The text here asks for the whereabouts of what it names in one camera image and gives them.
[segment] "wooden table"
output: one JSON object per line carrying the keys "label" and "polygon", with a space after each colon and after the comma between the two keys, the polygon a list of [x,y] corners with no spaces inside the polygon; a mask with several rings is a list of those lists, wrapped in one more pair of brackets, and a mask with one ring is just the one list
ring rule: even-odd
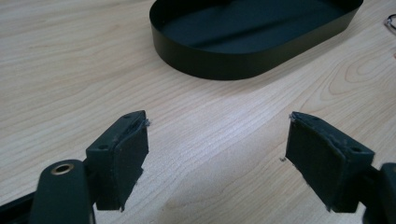
{"label": "wooden table", "polygon": [[328,213],[290,161],[292,111],[330,122],[396,161],[392,0],[365,0],[340,35],[258,77],[213,81],[164,63],[150,1],[0,3],[0,204],[41,171],[85,159],[123,114],[144,109],[149,150],[123,213],[98,223],[361,223]]}

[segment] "oval tray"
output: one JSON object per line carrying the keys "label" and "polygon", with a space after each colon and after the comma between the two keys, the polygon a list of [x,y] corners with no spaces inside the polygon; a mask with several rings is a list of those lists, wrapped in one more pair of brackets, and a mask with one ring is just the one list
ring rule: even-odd
{"label": "oval tray", "polygon": [[157,0],[155,49],[195,77],[255,77],[343,32],[362,0]]}

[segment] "hole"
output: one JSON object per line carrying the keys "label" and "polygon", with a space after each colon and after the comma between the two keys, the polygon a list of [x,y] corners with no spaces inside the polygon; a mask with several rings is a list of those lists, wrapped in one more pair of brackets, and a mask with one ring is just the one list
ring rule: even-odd
{"label": "hole", "polygon": [[59,165],[59,166],[53,168],[51,170],[51,173],[53,175],[64,175],[64,174],[68,173],[69,171],[73,170],[73,168],[74,168],[73,164],[66,163],[66,164],[62,164],[62,165]]}
{"label": "hole", "polygon": [[358,147],[352,147],[351,149],[352,149],[352,151],[354,151],[354,152],[361,152],[361,149],[358,148]]}
{"label": "hole", "polygon": [[101,146],[99,146],[98,148],[104,150],[104,149],[107,149],[108,146],[107,146],[107,145],[101,145]]}

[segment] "black tray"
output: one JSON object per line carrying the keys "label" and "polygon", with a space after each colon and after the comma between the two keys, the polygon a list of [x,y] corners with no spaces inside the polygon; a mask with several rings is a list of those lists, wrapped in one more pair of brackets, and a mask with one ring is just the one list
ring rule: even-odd
{"label": "black tray", "polygon": [[157,0],[154,46],[196,77],[255,77],[343,32],[363,0]]}

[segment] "wood grain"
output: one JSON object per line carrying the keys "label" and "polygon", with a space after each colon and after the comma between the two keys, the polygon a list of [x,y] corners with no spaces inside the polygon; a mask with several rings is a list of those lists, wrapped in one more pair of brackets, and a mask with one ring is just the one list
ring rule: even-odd
{"label": "wood grain", "polygon": [[212,81],[164,63],[143,0],[0,2],[0,204],[144,109],[150,153],[126,209],[98,223],[361,223],[328,213],[285,155],[288,114],[329,121],[396,161],[391,0],[366,0],[340,35],[258,77]]}

